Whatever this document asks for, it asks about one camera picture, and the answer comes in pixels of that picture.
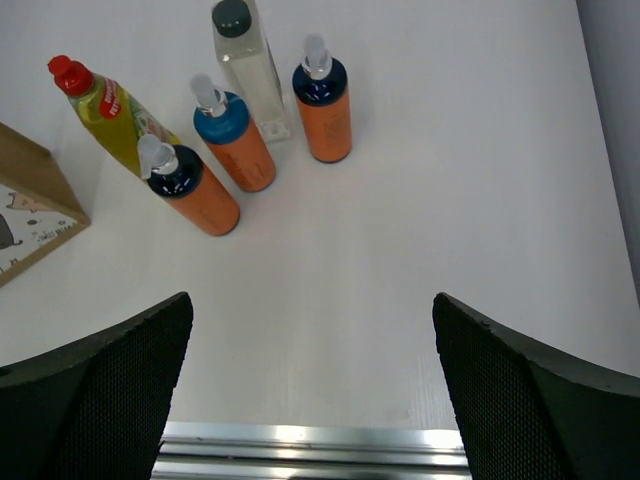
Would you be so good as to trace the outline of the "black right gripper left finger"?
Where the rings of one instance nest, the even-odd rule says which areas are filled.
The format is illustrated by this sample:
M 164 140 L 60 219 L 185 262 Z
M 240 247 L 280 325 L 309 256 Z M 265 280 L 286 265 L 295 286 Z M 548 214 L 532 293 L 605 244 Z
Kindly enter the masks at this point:
M 193 325 L 180 292 L 1 369 L 4 479 L 148 479 Z

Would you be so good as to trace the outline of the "yellow liquid bottle red cap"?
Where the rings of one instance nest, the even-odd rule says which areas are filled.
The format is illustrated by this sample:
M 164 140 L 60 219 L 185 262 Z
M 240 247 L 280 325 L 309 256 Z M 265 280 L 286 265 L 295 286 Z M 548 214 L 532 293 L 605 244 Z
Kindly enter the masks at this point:
M 141 175 L 137 150 L 140 137 L 153 134 L 169 144 L 180 142 L 115 80 L 66 55 L 53 57 L 48 69 L 84 128 L 134 176 Z

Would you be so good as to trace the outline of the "teal blue pump bottle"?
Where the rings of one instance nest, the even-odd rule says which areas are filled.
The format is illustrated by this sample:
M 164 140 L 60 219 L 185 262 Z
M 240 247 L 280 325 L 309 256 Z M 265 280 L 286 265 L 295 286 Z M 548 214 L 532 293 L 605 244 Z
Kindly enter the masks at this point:
M 196 99 L 195 131 L 230 178 L 249 193 L 269 187 L 276 165 L 246 102 L 206 74 L 194 75 L 189 86 Z

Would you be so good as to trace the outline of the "canvas and burlap tote bag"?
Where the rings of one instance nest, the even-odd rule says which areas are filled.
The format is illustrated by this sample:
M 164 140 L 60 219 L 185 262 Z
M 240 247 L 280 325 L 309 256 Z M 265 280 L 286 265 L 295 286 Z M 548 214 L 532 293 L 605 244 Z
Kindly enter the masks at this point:
M 1 126 L 1 284 L 90 225 L 51 152 Z

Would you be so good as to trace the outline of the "clear square bottle dark cap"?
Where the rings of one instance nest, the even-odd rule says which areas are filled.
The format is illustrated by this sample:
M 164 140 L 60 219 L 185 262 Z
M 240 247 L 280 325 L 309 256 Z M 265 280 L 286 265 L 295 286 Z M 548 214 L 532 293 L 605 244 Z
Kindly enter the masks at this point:
M 216 58 L 265 142 L 290 137 L 279 75 L 254 1 L 223 0 L 211 11 Z

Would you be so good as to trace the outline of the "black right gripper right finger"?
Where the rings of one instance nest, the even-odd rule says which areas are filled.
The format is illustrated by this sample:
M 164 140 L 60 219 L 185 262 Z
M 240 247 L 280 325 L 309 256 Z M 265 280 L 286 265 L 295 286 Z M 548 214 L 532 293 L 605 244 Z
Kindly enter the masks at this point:
M 636 479 L 639 380 L 438 294 L 432 318 L 475 479 Z

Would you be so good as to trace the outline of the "dark blue pump bottle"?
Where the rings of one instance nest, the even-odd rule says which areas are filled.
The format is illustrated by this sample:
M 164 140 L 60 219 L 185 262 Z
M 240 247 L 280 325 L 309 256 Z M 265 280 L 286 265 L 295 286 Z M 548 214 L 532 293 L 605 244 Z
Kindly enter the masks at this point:
M 237 226 L 239 204 L 194 150 L 145 134 L 137 151 L 142 180 L 201 231 L 223 236 Z
M 319 34 L 304 39 L 292 87 L 311 155 L 327 164 L 346 158 L 352 149 L 348 75 Z

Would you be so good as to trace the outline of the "dark blue pump bottle front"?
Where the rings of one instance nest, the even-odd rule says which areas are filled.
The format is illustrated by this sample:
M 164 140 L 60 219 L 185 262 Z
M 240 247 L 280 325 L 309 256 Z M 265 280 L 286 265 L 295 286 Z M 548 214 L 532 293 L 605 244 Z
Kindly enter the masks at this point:
M 327 164 L 346 158 L 352 149 L 348 75 L 319 34 L 304 39 L 292 87 L 311 155 Z

